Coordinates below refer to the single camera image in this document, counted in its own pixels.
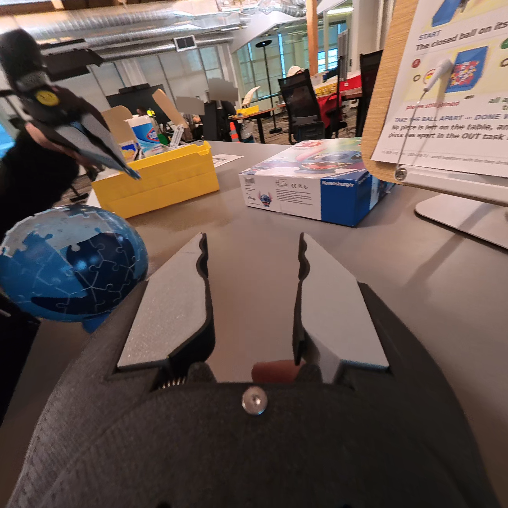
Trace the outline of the black monitor screen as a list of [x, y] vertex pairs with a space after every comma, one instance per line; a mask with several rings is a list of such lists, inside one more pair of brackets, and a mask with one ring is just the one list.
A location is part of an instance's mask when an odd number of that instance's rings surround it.
[[116, 94], [106, 96], [106, 100], [111, 108], [116, 106], [126, 107], [132, 115], [137, 114], [137, 110], [154, 111], [155, 116], [161, 121], [167, 118], [167, 115], [157, 105], [153, 94], [158, 90], [163, 90], [163, 86], [150, 86], [148, 83], [130, 87], [124, 87], [118, 90]]

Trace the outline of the white document stand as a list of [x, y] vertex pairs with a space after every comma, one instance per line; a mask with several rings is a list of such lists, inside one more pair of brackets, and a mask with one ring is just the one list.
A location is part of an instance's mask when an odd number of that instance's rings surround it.
[[507, 250], [507, 177], [398, 165], [395, 178], [438, 193], [417, 215]]

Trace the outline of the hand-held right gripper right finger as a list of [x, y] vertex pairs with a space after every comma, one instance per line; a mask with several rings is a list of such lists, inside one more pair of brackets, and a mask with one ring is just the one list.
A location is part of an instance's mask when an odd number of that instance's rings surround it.
[[348, 368], [385, 372], [389, 361], [375, 330], [360, 284], [307, 233], [298, 244], [294, 307], [295, 365], [316, 365], [326, 384]]

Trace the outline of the person's black clothing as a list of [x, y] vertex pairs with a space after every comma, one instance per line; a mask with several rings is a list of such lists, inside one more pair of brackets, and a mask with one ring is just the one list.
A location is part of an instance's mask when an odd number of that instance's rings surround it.
[[39, 327], [38, 319], [1, 294], [1, 423]]

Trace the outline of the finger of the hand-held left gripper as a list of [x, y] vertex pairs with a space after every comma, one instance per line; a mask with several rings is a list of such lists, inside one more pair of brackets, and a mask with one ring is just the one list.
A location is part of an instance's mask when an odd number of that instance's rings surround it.
[[90, 113], [83, 113], [82, 118], [82, 129], [87, 140], [82, 148], [83, 156], [110, 169], [134, 172], [107, 127]]
[[105, 131], [105, 139], [91, 133], [80, 123], [60, 125], [59, 135], [73, 146], [73, 151], [93, 162], [96, 166], [100, 165], [122, 171], [132, 179], [139, 179], [139, 173], [125, 161], [123, 152], [111, 133], [103, 128], [100, 129]]

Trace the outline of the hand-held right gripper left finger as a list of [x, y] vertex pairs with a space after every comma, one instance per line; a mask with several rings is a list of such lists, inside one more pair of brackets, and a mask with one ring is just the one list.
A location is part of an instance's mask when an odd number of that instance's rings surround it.
[[198, 233], [148, 279], [117, 369], [189, 369], [215, 346], [208, 244]]

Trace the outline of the wooden table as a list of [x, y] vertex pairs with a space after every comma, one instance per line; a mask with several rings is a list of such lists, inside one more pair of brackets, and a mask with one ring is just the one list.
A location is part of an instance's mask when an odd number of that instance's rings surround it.
[[256, 110], [250, 111], [250, 109], [245, 108], [242, 110], [238, 110], [237, 114], [230, 115], [228, 117], [229, 121], [254, 121], [257, 127], [258, 139], [261, 144], [265, 144], [265, 132], [263, 128], [263, 120], [270, 119], [272, 122], [272, 129], [270, 130], [271, 134], [278, 134], [282, 132], [282, 128], [277, 125], [276, 122], [276, 114], [275, 108], [268, 108], [265, 110]]

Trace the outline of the wooden column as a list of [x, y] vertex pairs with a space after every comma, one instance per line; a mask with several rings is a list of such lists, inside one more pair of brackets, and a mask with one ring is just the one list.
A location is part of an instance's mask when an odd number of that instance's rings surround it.
[[317, 1], [306, 1], [306, 23], [308, 38], [309, 73], [314, 76], [318, 73], [319, 52], [319, 16], [317, 13]]

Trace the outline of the yellow plastic bin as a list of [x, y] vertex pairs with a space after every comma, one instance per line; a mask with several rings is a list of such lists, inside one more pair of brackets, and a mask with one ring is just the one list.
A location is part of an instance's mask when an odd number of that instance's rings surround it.
[[99, 205], [124, 219], [219, 191], [207, 141], [131, 162], [130, 167], [140, 180], [119, 172], [92, 182]]

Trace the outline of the person's left forearm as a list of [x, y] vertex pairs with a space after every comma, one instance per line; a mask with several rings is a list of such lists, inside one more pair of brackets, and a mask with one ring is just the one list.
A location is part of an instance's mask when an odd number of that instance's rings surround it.
[[73, 157], [42, 147], [22, 129], [1, 159], [1, 239], [17, 222], [52, 208], [78, 175]]

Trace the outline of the person's right hand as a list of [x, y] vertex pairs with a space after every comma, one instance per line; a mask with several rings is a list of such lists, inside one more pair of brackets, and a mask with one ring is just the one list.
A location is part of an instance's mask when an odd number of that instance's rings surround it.
[[256, 384], [289, 384], [304, 365], [295, 365], [293, 360], [257, 362], [251, 369], [251, 379]]

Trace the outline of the wipes canister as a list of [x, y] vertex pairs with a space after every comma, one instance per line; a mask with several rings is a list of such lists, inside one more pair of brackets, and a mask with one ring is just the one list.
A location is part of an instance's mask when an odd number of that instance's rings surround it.
[[148, 115], [136, 116], [126, 119], [125, 122], [132, 129], [145, 157], [163, 153], [164, 148], [160, 143], [151, 117]]

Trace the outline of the brown cardboard box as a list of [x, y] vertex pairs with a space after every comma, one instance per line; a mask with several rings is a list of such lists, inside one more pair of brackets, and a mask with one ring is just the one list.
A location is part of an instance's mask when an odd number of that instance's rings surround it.
[[[157, 105], [167, 115], [167, 118], [162, 118], [161, 121], [159, 121], [159, 119], [155, 116], [154, 111], [143, 111], [140, 109], [137, 110], [137, 114], [132, 115], [132, 113], [124, 106], [116, 106], [102, 112], [103, 118], [111, 130], [116, 143], [123, 143], [127, 141], [137, 142], [132, 129], [125, 120], [131, 117], [143, 115], [151, 117], [151, 121], [154, 124], [160, 143], [163, 145], [163, 153], [169, 150], [168, 144], [172, 136], [174, 125], [184, 124], [186, 129], [183, 134], [182, 141], [187, 143], [192, 140], [188, 122], [184, 119], [183, 115], [177, 111], [175, 104], [169, 99], [166, 93], [163, 90], [158, 89], [153, 94], [153, 98], [155, 99]], [[146, 157], [140, 150], [139, 157], [136, 161], [141, 160], [142, 158]]]

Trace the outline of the black floor lamp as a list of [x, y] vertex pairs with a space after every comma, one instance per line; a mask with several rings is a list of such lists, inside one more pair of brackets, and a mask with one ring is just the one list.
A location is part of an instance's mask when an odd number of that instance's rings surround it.
[[262, 41], [257, 42], [256, 48], [261, 48], [263, 50], [263, 56], [264, 56], [264, 63], [265, 63], [265, 71], [266, 71], [266, 77], [267, 77], [267, 85], [269, 90], [269, 98], [271, 103], [271, 109], [272, 113], [275, 113], [275, 107], [274, 107], [274, 101], [273, 101], [273, 94], [271, 89], [271, 82], [270, 82], [270, 73], [269, 73], [269, 67], [268, 67], [268, 58], [266, 53], [266, 48], [270, 46], [272, 43], [272, 40], [270, 39], [264, 39]]

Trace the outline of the blue puzzle ball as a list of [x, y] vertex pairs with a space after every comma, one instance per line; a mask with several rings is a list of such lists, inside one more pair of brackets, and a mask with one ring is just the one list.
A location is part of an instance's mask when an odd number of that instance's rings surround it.
[[145, 280], [139, 233], [102, 208], [72, 204], [28, 216], [1, 243], [1, 290], [21, 310], [61, 322], [105, 319]]

